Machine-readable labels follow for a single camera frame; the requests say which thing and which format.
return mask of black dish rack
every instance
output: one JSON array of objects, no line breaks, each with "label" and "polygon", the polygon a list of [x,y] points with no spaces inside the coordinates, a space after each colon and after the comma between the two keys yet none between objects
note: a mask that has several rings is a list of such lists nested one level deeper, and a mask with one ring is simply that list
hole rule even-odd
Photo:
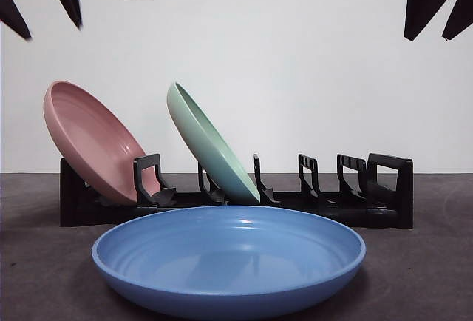
[{"label": "black dish rack", "polygon": [[[322,192],[319,188],[317,160],[298,156],[299,192],[279,192],[268,188],[261,179],[260,160],[254,155],[256,187],[261,194],[260,206],[274,206],[318,214],[348,226],[412,229],[413,226],[413,168],[412,160],[371,153],[366,163],[361,158],[337,155],[338,192]],[[397,171],[395,189],[381,185],[378,166]],[[154,167],[161,191],[150,196],[141,182],[141,172]],[[343,168],[358,173],[360,191],[354,190],[344,179]],[[310,182],[304,176],[310,170]],[[123,223],[136,217],[173,209],[196,206],[240,205],[232,202],[215,184],[211,176],[198,164],[198,192],[179,192],[170,187],[161,173],[158,154],[136,158],[133,163],[137,205],[122,206],[109,202],[61,159],[60,210],[61,226],[87,226]]]}]

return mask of plate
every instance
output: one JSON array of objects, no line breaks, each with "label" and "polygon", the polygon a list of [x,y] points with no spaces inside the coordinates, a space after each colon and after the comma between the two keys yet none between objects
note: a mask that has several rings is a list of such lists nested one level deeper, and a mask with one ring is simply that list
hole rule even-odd
[{"label": "plate", "polygon": [[132,302],[195,320],[289,314],[334,295],[365,255],[333,220],[264,206],[177,209],[116,226],[92,257]]},{"label": "plate", "polygon": [[169,114],[194,157],[235,203],[258,204],[259,192],[214,125],[179,85],[168,90]]},{"label": "plate", "polygon": [[[44,120],[69,165],[111,201],[135,205],[133,160],[145,152],[126,127],[97,99],[69,82],[57,81],[44,96]],[[143,170],[143,185],[160,190],[153,168]]]}]

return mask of white wall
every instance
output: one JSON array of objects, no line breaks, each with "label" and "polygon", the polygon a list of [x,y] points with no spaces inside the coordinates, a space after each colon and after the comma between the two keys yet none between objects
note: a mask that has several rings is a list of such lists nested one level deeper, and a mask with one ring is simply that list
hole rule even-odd
[{"label": "white wall", "polygon": [[411,43],[406,0],[16,0],[25,42],[2,26],[3,172],[57,172],[42,115],[56,79],[79,84],[165,172],[196,164],[167,113],[179,81],[248,171],[295,172],[296,154],[333,172],[338,152],[413,158],[416,172],[473,172],[473,29],[440,35],[454,0]]}]

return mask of pink plate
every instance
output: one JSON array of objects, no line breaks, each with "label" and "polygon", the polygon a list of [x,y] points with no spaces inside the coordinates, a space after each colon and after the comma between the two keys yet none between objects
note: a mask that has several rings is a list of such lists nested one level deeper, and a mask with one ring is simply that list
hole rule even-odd
[{"label": "pink plate", "polygon": [[[52,140],[71,167],[115,203],[135,205],[133,160],[145,152],[126,127],[97,99],[74,84],[57,81],[44,96],[44,119]],[[143,185],[160,190],[153,168]]]}]

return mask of mint green plate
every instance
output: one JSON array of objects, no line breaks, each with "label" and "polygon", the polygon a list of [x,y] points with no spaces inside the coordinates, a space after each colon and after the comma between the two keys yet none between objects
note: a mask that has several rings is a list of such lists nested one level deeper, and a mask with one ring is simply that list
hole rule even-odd
[{"label": "mint green plate", "polygon": [[167,102],[184,142],[215,183],[235,203],[258,204],[258,189],[250,176],[191,96],[175,83]]}]

